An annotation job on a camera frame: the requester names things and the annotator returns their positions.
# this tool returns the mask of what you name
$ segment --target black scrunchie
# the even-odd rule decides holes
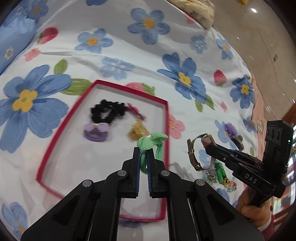
[[[111,110],[106,118],[101,118],[101,113],[106,113]],[[108,123],[110,124],[117,115],[123,116],[126,111],[124,103],[111,102],[107,100],[101,100],[100,104],[91,108],[92,117],[94,123]]]

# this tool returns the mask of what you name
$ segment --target floral tablecloth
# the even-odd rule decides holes
[[[16,14],[34,19],[37,35],[0,76],[0,218],[17,239],[59,201],[35,181],[36,171],[57,127],[96,79],[169,101],[170,170],[184,179],[202,177],[186,140],[205,132],[227,148],[241,135],[245,152],[257,155],[251,74],[213,28],[165,0],[26,2]],[[0,58],[14,58],[13,49]],[[206,164],[202,145],[194,148]],[[235,205],[243,184],[224,169],[232,184],[213,188]],[[120,221],[118,240],[167,237],[166,220]]]

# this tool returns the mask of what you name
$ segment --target red border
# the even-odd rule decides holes
[[[165,134],[168,136],[168,102],[166,100],[160,99],[158,97],[149,95],[145,92],[139,91],[139,90],[134,90],[131,89],[129,87],[123,86],[123,85],[118,85],[115,83],[111,83],[111,82],[107,82],[107,81],[103,81],[103,80],[96,80],[94,83],[92,83],[92,85],[84,92],[84,94],[78,99],[78,101],[74,104],[74,106],[72,107],[72,109],[70,110],[69,114],[66,116],[66,118],[63,120],[62,124],[60,125],[60,127],[58,128],[57,132],[54,134],[54,137],[52,138],[46,152],[44,153],[44,156],[42,158],[42,161],[40,163],[40,166],[38,168],[37,171],[37,175],[36,175],[36,181],[43,187],[45,188],[49,193],[55,195],[56,197],[59,198],[64,198],[64,196],[62,196],[61,194],[59,194],[58,192],[50,189],[50,187],[46,186],[43,182],[42,182],[42,175],[43,175],[43,171],[45,169],[46,163],[51,155],[51,152],[53,151],[60,135],[62,134],[64,128],[66,127],[66,125],[68,124],[69,120],[71,119],[72,115],[75,113],[75,111],[78,109],[78,107],[80,106],[80,104],[83,102],[83,100],[87,97],[87,95],[90,93],[90,91],[96,86],[96,85],[104,85],[104,86],[108,86],[114,89],[118,89],[121,91],[125,91],[131,94],[135,94],[141,97],[144,97],[146,99],[150,99],[152,101],[158,102],[160,104],[163,104],[165,106]],[[169,167],[169,138],[166,140],[166,144],[165,144],[165,159],[164,159],[164,164],[165,164],[165,168],[168,169]],[[165,203],[165,199],[163,198],[161,200],[161,210],[160,210],[160,216],[156,217],[156,218],[135,218],[135,217],[131,217],[131,216],[125,216],[125,215],[121,215],[120,218],[125,218],[125,219],[131,219],[131,220],[136,220],[136,221],[160,221],[163,220],[165,218],[165,207],[166,207],[166,203]]]

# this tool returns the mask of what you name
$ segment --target yellow cloth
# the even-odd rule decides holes
[[[206,29],[209,29],[214,22],[215,5],[209,0],[168,0],[171,4],[180,8],[193,17]]]

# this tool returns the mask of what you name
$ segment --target purple hair tie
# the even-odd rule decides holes
[[[90,141],[103,142],[107,139],[109,127],[108,123],[87,123],[84,127],[85,137]]]

